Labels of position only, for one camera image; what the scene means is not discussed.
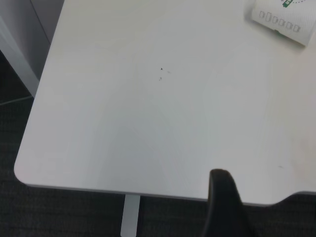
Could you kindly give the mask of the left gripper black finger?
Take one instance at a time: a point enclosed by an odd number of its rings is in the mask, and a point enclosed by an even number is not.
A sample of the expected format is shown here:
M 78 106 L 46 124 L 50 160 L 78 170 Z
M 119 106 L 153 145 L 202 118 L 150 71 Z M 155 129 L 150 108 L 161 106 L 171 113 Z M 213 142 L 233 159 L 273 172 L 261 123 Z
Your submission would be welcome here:
M 203 237 L 256 237 L 232 175 L 223 169 L 209 174 L 208 209 Z

